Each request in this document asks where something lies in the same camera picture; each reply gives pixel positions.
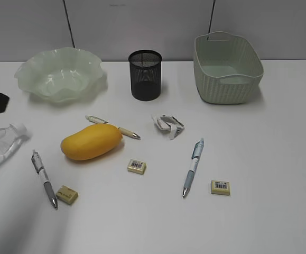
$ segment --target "pale green bowl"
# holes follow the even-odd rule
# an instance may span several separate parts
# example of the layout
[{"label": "pale green bowl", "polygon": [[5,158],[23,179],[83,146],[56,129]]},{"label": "pale green bowl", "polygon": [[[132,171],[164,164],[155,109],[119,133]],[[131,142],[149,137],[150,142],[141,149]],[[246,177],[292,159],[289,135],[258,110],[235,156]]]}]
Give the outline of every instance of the pale green bowl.
[{"label": "pale green bowl", "polygon": [[38,53],[15,73],[21,90],[51,102],[80,99],[103,75],[101,59],[91,52],[62,48]]}]

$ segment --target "green plastic basket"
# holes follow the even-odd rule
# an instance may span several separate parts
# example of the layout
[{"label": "green plastic basket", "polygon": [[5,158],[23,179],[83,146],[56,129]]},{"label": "green plastic basket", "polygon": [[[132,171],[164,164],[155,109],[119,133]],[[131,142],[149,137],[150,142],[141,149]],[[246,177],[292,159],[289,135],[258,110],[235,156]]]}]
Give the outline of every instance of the green plastic basket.
[{"label": "green plastic basket", "polygon": [[244,103],[263,76],[263,67],[250,43],[226,32],[195,39],[194,75],[205,102]]}]

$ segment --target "pencil eraser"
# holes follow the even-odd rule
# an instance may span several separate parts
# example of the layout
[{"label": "pencil eraser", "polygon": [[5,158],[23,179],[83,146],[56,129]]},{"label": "pencil eraser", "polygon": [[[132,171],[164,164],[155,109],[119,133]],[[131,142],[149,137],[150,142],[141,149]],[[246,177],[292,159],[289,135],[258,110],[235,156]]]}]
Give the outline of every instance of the pencil eraser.
[{"label": "pencil eraser", "polygon": [[78,193],[75,190],[62,185],[56,193],[56,196],[59,200],[62,200],[65,203],[71,205],[77,199]]},{"label": "pencil eraser", "polygon": [[230,195],[229,182],[211,181],[211,193],[219,195]]},{"label": "pencil eraser", "polygon": [[138,161],[138,160],[130,160],[128,166],[128,171],[138,173],[143,175],[146,170],[146,163]]}]

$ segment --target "grey pen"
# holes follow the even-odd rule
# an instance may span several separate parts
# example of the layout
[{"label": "grey pen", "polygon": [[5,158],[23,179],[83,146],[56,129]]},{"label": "grey pen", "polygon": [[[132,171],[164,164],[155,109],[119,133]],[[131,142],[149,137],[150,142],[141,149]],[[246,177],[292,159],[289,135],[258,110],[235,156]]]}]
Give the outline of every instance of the grey pen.
[{"label": "grey pen", "polygon": [[42,164],[42,160],[40,158],[40,155],[35,150],[33,150],[32,162],[33,162],[33,165],[34,165],[34,168],[35,168],[36,172],[38,173],[38,175],[40,176],[40,178],[43,182],[43,187],[46,190],[49,201],[51,202],[52,206],[55,209],[58,209],[57,197],[55,196],[52,185],[49,182],[49,178],[48,178],[48,175],[46,173],[45,167]]},{"label": "grey pen", "polygon": [[193,182],[197,165],[199,164],[199,160],[201,157],[201,153],[203,150],[203,147],[205,146],[205,140],[202,138],[199,142],[196,143],[194,147],[193,154],[191,156],[191,165],[190,169],[187,174],[186,181],[184,182],[183,186],[183,192],[182,192],[182,197],[185,198],[188,195],[188,192],[190,190],[191,184]]}]

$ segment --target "ballpoint pen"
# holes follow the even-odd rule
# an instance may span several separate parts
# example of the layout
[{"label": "ballpoint pen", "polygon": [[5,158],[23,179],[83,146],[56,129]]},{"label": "ballpoint pen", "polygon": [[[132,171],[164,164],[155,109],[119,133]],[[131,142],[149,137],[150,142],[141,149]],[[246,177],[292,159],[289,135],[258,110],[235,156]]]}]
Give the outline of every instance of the ballpoint pen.
[{"label": "ballpoint pen", "polygon": [[187,174],[186,181],[184,182],[182,197],[185,198],[188,195],[189,189],[194,179],[196,173],[197,165],[201,157],[203,147],[205,146],[205,140],[202,138],[199,142],[196,143],[194,147],[193,154],[191,156],[191,165]]},{"label": "ballpoint pen", "polygon": [[[86,115],[86,119],[89,121],[89,122],[92,122],[92,123],[108,123],[107,121],[105,120],[102,120],[101,118],[98,118],[96,116],[89,116],[89,115]],[[132,132],[132,131],[129,131],[129,130],[126,130],[124,128],[121,128],[119,127],[118,128],[121,133],[123,135],[126,135],[130,138],[133,138],[133,139],[141,139],[141,137],[139,135],[137,135],[136,133]]]},{"label": "ballpoint pen", "polygon": [[49,178],[48,178],[48,175],[46,173],[45,167],[42,164],[42,160],[40,158],[40,155],[35,150],[33,150],[32,162],[33,162],[35,171],[38,173],[38,175],[40,176],[40,178],[43,182],[43,187],[46,190],[49,201],[51,202],[52,206],[55,209],[58,209],[57,197],[55,196],[52,185],[49,182]]}]

